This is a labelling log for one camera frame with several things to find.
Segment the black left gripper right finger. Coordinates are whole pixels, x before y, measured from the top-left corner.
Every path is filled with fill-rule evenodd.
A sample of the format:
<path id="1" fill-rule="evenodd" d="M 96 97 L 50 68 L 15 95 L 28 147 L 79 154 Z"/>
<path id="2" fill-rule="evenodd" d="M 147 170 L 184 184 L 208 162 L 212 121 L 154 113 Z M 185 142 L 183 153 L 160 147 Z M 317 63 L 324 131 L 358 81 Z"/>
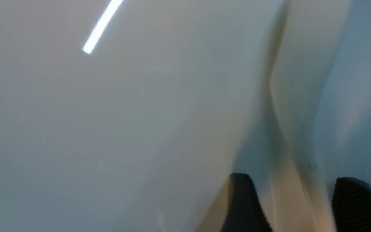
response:
<path id="1" fill-rule="evenodd" d="M 332 209 L 338 232 L 371 232 L 371 185 L 353 177 L 337 178 Z"/>

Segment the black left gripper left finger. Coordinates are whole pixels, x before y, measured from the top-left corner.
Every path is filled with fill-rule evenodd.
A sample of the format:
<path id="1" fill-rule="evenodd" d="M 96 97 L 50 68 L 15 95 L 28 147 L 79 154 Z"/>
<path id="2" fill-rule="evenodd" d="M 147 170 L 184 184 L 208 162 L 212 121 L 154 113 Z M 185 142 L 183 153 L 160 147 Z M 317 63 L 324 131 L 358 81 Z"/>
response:
<path id="1" fill-rule="evenodd" d="M 248 174 L 229 176 L 228 209 L 221 232 L 272 232 Z"/>

